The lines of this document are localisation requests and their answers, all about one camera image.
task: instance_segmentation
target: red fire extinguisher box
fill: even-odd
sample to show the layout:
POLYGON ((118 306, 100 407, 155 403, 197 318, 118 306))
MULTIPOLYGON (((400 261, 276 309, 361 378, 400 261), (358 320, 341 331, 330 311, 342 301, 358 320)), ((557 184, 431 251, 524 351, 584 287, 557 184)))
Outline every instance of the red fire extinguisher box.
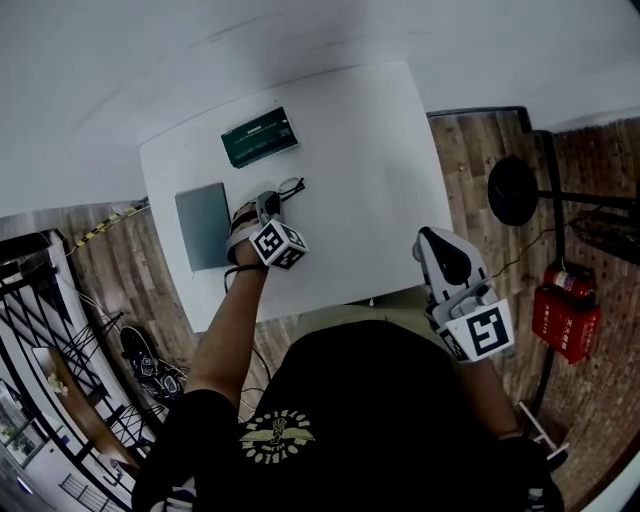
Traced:
POLYGON ((600 308, 544 285, 536 290, 533 332, 566 357, 570 364, 588 356, 600 322, 600 308))

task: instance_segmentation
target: laptop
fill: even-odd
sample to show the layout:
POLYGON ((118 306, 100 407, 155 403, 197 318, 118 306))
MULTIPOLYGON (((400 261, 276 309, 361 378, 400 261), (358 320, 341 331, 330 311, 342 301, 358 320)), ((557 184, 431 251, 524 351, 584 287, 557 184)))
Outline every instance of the laptop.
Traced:
POLYGON ((176 194, 176 206, 191 270, 229 265, 226 244, 231 220, 224 184, 176 194))

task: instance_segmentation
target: wooden floor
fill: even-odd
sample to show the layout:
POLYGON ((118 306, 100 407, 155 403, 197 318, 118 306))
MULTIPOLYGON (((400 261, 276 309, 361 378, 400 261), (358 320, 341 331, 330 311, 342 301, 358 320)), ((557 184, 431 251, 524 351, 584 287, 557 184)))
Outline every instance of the wooden floor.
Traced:
MULTIPOLYGON (((527 161, 540 188, 549 188, 539 137, 522 133, 515 112, 444 116, 430 122, 455 230, 480 248, 489 270, 496 274, 517 259, 540 231, 553 227, 548 201, 539 204, 527 225, 508 228, 493 217, 486 199, 488 173, 508 155, 527 161)), ((639 136, 638 120, 558 135, 555 140, 563 187, 577 192, 633 195, 633 183, 640 177, 639 136)), ((80 206, 0 219, 0 239, 58 228, 73 240, 118 206, 80 206)), ((566 219, 575 212, 568 205, 566 219)), ((635 329, 640 276, 636 267, 578 242, 570 228, 566 234, 568 260, 585 263, 598 272, 603 327, 597 353, 590 361, 569 366, 561 357, 556 358, 541 415, 571 443, 570 458, 554 478, 568 508, 579 510, 621 469, 621 461, 633 450, 640 430, 636 407, 640 345, 635 329)), ((554 252, 554 236, 548 233, 496 278, 500 295, 509 298, 517 344, 514 350, 499 354, 495 362, 514 403, 532 399, 540 376, 546 346, 531 332, 533 290, 554 252)), ((163 358, 181 367, 189 366, 198 335, 191 331, 180 306, 150 211, 97 236, 72 258, 82 291, 96 299, 105 313, 123 311, 123 323, 145 327, 163 358)), ((257 347, 272 373, 291 343, 290 333, 296 322, 295 317, 284 318, 256 328, 257 347)), ((117 336, 110 336, 108 341, 112 352, 119 354, 117 336)), ((256 359, 245 387, 265 385, 265 372, 256 359)), ((260 394, 247 392, 244 400, 254 406, 260 394)), ((249 413, 243 406, 241 416, 246 418, 249 413)))

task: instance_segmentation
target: window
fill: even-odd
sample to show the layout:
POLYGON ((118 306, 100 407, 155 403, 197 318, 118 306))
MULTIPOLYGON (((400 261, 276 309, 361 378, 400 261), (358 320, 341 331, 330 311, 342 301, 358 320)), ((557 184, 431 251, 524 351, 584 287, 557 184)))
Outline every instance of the window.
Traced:
POLYGON ((0 441, 22 467, 47 441, 17 391, 0 379, 0 441))

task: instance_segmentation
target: white table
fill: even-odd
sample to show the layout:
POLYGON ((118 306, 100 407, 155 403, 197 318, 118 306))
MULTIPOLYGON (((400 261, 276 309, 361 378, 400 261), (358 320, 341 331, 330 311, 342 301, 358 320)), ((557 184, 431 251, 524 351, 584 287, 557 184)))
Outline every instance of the white table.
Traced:
POLYGON ((418 229, 451 229, 431 130, 405 62, 322 74, 268 89, 199 115, 144 144, 142 168, 171 276, 194 331, 223 297, 226 269, 193 273, 175 195, 216 182, 231 213, 285 179, 307 189, 285 203, 286 223, 310 253, 272 270, 258 320, 382 295, 423 282, 411 256, 418 229), (220 135, 283 106, 300 145, 243 169, 220 135))

